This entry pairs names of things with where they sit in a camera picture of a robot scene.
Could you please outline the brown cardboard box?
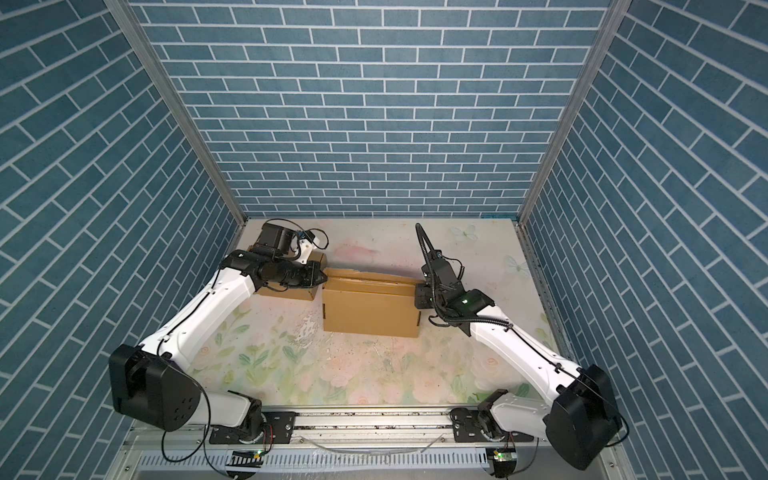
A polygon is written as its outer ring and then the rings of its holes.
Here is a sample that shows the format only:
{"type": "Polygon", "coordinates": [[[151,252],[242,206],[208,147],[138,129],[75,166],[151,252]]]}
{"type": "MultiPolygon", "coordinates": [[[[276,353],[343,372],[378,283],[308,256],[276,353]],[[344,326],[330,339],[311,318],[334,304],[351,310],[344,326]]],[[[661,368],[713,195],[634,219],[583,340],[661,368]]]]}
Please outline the brown cardboard box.
{"type": "Polygon", "coordinates": [[[251,256],[245,274],[253,281],[255,292],[290,300],[311,301],[328,277],[326,255],[313,252],[303,265],[277,254],[248,252],[251,256]]]}

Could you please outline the cardboard stack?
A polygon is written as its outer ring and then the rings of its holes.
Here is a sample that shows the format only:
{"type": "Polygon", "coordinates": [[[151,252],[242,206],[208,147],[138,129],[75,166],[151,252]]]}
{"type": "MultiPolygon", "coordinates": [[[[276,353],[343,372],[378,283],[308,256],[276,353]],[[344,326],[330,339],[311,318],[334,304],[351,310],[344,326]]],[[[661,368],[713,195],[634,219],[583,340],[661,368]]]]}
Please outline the cardboard stack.
{"type": "Polygon", "coordinates": [[[322,288],[326,332],[416,338],[421,312],[419,280],[374,272],[328,268],[322,288]]]}

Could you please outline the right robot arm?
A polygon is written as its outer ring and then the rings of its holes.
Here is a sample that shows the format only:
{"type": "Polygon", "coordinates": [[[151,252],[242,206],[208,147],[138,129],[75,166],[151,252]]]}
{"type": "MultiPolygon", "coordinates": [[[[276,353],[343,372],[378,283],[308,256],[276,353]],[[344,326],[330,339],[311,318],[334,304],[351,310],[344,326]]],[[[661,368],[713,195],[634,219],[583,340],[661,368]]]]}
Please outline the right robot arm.
{"type": "Polygon", "coordinates": [[[441,324],[490,348],[541,397],[520,399],[504,389],[487,397],[478,417],[488,437],[519,431],[545,438],[570,466],[584,470],[603,449],[619,442],[620,432],[628,432],[605,371],[579,366],[514,325],[488,295],[464,288],[462,274],[441,251],[425,253],[424,260],[416,307],[434,310],[441,324]]]}

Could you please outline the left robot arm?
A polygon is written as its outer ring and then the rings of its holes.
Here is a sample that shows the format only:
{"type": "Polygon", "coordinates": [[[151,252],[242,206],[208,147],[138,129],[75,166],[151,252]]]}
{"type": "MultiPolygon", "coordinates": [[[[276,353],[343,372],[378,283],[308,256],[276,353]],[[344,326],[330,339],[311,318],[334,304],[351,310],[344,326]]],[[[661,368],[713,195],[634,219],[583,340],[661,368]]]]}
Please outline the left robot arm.
{"type": "Polygon", "coordinates": [[[205,341],[260,289],[312,290],[327,281],[321,262],[311,257],[321,247],[319,232],[287,219],[266,221],[256,242],[229,253],[167,323],[136,346],[118,346],[108,362],[114,410],[165,432],[201,425],[231,429],[241,443],[263,440],[259,400],[208,392],[189,369],[205,341]]]}

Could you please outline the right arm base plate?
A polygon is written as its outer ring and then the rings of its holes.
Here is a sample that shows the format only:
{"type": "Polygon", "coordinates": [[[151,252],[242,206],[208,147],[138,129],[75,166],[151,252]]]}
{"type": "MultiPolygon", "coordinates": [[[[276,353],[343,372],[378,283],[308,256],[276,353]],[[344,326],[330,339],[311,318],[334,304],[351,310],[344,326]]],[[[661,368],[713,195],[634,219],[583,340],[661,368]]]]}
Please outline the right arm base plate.
{"type": "Polygon", "coordinates": [[[502,430],[486,411],[457,407],[449,412],[449,419],[456,443],[512,443],[535,440],[533,436],[522,432],[502,430]]]}

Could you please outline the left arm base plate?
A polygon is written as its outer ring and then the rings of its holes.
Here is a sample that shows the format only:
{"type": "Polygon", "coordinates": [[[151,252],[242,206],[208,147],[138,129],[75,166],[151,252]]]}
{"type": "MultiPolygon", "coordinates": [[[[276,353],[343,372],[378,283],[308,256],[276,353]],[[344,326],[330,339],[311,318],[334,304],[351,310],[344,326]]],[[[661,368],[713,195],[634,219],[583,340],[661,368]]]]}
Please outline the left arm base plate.
{"type": "Polygon", "coordinates": [[[261,412],[239,427],[213,426],[208,442],[211,445],[264,447],[289,444],[296,418],[297,413],[293,411],[261,412]]]}

